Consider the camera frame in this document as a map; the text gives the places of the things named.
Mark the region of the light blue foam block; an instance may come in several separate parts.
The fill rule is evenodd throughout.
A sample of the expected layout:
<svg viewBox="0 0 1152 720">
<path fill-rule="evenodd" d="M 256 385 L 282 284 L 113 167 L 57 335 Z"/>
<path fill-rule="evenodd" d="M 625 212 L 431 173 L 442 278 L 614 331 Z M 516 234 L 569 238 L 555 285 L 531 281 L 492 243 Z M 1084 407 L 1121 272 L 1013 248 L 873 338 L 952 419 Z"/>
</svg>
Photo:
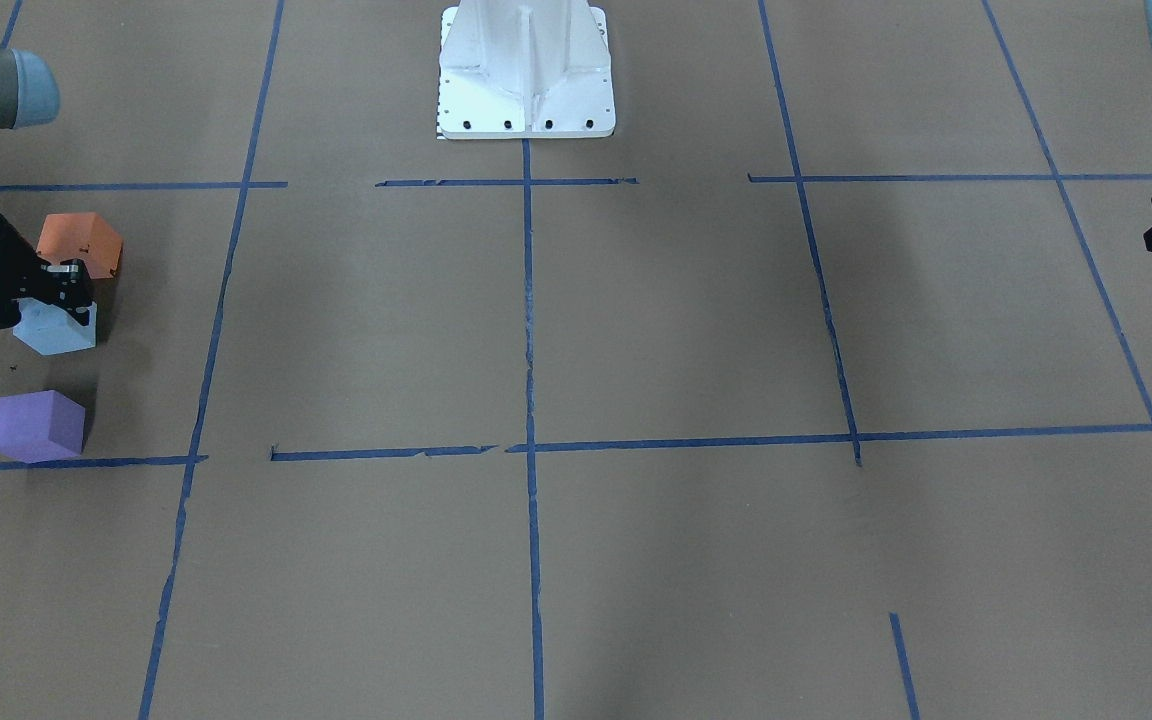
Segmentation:
<svg viewBox="0 0 1152 720">
<path fill-rule="evenodd" d="M 86 351 L 97 344 L 97 305 L 81 306 L 78 318 L 38 300 L 18 300 L 14 338 L 44 356 Z"/>
</svg>

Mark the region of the orange foam block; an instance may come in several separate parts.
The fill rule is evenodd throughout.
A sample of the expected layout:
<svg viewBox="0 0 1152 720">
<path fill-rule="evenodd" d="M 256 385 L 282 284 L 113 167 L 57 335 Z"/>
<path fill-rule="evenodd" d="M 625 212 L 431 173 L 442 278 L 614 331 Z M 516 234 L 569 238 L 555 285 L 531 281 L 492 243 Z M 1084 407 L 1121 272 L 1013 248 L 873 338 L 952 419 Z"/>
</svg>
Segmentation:
<svg viewBox="0 0 1152 720">
<path fill-rule="evenodd" d="M 36 252 L 51 264 L 82 260 L 94 281 L 114 279 L 122 270 L 124 240 L 93 211 L 46 215 Z"/>
</svg>

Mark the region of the purple foam block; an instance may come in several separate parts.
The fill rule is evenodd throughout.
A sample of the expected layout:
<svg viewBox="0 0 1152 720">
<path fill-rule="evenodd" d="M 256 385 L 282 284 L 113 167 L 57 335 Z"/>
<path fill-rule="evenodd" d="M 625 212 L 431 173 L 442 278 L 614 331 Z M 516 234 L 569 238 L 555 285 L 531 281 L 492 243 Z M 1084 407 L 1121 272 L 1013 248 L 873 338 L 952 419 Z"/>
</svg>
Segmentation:
<svg viewBox="0 0 1152 720">
<path fill-rule="evenodd" d="M 0 455 L 26 464 L 78 457 L 86 409 L 55 389 L 0 397 Z"/>
</svg>

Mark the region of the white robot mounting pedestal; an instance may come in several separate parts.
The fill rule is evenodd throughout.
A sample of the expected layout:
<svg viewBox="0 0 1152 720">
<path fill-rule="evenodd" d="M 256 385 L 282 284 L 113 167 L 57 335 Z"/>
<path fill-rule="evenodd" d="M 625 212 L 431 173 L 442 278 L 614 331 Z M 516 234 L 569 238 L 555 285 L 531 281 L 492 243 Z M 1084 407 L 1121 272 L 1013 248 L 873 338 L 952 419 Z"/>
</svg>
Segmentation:
<svg viewBox="0 0 1152 720">
<path fill-rule="evenodd" d="M 604 138 L 616 129 L 599 6 L 461 1 L 444 9 L 439 28 L 439 138 Z"/>
</svg>

